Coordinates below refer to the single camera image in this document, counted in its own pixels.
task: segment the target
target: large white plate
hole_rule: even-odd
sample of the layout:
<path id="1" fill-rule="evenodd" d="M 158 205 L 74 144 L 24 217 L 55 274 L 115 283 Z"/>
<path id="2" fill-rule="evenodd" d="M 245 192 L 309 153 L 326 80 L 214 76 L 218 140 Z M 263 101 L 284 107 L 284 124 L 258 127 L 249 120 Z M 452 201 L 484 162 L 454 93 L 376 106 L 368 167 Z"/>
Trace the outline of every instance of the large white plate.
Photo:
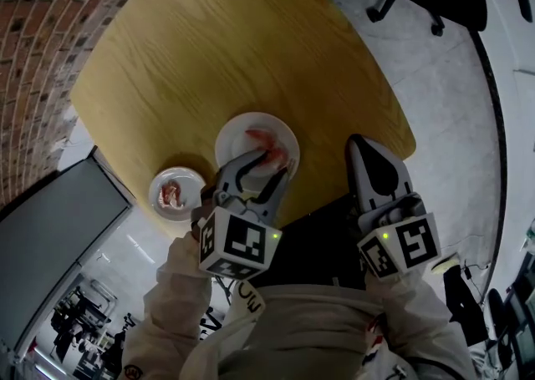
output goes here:
<path id="1" fill-rule="evenodd" d="M 184 203 L 181 210 L 161 207 L 158 203 L 161 186 L 170 180 L 176 181 L 181 187 L 181 201 Z M 149 203 L 152 209 L 166 220 L 189 221 L 191 211 L 201 206 L 201 190 L 204 185 L 204 179 L 189 168 L 175 167 L 162 170 L 150 183 Z"/>
<path id="2" fill-rule="evenodd" d="M 240 114 L 229 120 L 222 127 L 216 139 L 216 162 L 220 168 L 239 155 L 257 148 L 255 141 L 247 137 L 248 129 L 265 129 L 276 135 L 278 144 L 288 151 L 290 179 L 299 165 L 299 144 L 292 130 L 275 116 L 266 113 L 251 112 Z M 255 168 L 242 178 L 243 189 L 259 193 L 277 172 L 273 166 Z"/>

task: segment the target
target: white sleeve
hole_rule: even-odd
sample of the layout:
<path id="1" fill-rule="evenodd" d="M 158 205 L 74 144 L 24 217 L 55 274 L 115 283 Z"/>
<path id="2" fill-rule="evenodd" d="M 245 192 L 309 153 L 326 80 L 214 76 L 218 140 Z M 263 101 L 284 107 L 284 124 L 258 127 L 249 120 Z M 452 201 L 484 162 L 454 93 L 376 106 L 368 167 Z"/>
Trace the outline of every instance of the white sleeve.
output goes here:
<path id="1" fill-rule="evenodd" d="M 461 326 L 450 322 L 450 311 L 422 280 L 421 271 L 386 282 L 366 277 L 366 285 L 383 302 L 391 350 L 409 362 L 419 378 L 435 378 L 440 371 L 446 377 L 476 378 Z"/>
<path id="2" fill-rule="evenodd" d="M 198 343 L 199 322 L 211 298 L 210 276 L 198 269 L 198 251 L 190 233 L 171 244 L 157 285 L 145 295 L 145 320 L 126 333 L 119 379 L 179 377 Z"/>

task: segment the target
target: wooden table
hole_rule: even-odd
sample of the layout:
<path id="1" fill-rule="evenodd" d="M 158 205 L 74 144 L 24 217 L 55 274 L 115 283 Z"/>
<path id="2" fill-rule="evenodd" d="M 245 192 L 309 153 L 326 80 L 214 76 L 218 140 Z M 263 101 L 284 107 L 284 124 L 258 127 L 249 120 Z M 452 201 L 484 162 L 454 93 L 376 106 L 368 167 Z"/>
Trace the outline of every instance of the wooden table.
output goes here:
<path id="1" fill-rule="evenodd" d="M 277 225 L 347 193 L 350 134 L 403 159 L 415 150 L 384 75 L 329 0 L 129 0 L 71 96 L 117 175 L 171 236 L 184 228 L 152 213 L 152 178 L 184 165 L 209 180 L 217 134 L 237 114 L 274 114 L 298 138 L 301 163 Z"/>

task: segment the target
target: gray floor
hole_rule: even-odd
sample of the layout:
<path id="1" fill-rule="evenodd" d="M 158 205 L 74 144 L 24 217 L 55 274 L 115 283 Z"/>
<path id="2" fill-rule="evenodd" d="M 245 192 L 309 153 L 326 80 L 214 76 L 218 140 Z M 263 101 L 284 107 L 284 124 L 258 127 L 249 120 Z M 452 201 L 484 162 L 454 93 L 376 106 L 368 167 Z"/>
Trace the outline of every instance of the gray floor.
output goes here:
<path id="1" fill-rule="evenodd" d="M 444 35 L 433 36 L 428 12 L 408 0 L 397 0 L 379 23 L 365 12 L 378 0 L 333 1 L 409 120 L 417 148 L 407 165 L 415 190 L 435 213 L 443 253 L 459 251 L 468 265 L 486 265 L 496 236 L 500 163 L 487 81 L 468 32 L 445 20 Z M 488 271 L 471 272 L 481 289 Z M 425 277 L 443 296 L 441 277 Z"/>

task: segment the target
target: beige jacket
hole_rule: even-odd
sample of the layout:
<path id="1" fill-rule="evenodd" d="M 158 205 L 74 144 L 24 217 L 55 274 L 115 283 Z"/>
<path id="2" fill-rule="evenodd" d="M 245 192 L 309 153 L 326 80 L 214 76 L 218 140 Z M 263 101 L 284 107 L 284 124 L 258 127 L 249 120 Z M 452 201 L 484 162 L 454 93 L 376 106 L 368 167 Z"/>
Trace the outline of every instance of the beige jacket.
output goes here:
<path id="1" fill-rule="evenodd" d="M 367 291 L 243 282 L 223 328 L 199 342 L 211 281 L 197 265 L 197 242 L 176 239 L 126 335 L 120 379 L 476 377 L 461 327 L 420 274 L 367 278 Z"/>

